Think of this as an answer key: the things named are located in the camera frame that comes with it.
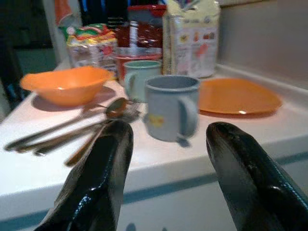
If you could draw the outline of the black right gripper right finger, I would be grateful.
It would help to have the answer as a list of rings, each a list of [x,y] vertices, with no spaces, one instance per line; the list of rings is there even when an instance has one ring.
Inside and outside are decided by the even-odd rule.
[[[237,230],[307,230],[307,195],[253,136],[214,122],[206,148]]]

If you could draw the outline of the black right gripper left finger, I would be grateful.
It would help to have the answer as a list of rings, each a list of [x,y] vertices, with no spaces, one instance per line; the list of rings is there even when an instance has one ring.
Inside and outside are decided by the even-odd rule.
[[[133,153],[129,123],[107,122],[68,174],[38,231],[115,231]]]

